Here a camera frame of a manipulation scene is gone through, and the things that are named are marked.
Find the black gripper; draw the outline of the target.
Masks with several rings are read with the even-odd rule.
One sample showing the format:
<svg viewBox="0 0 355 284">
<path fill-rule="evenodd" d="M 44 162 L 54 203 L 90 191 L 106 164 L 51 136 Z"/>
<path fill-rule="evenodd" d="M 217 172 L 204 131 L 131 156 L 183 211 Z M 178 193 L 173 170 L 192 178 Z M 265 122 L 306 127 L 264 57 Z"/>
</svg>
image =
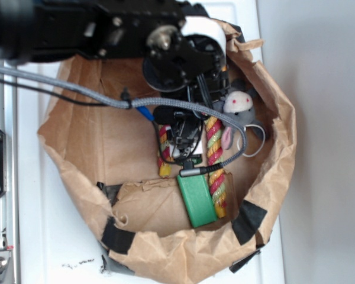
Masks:
<svg viewBox="0 0 355 284">
<path fill-rule="evenodd" d="M 226 37 L 221 26 L 205 16 L 187 16 L 182 28 L 157 27 L 146 40 L 143 75 L 163 96 L 212 102 L 227 87 Z"/>
</svg>

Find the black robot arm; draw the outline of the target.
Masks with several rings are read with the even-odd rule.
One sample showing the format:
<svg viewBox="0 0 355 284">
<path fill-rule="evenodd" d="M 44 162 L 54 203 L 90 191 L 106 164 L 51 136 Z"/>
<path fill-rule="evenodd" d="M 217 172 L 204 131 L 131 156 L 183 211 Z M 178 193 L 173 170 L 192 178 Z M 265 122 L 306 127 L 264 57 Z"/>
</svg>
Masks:
<svg viewBox="0 0 355 284">
<path fill-rule="evenodd" d="M 175 99 L 225 94 L 225 45 L 221 27 L 189 2 L 0 1 L 1 60 L 141 58 L 146 82 Z"/>
</svg>

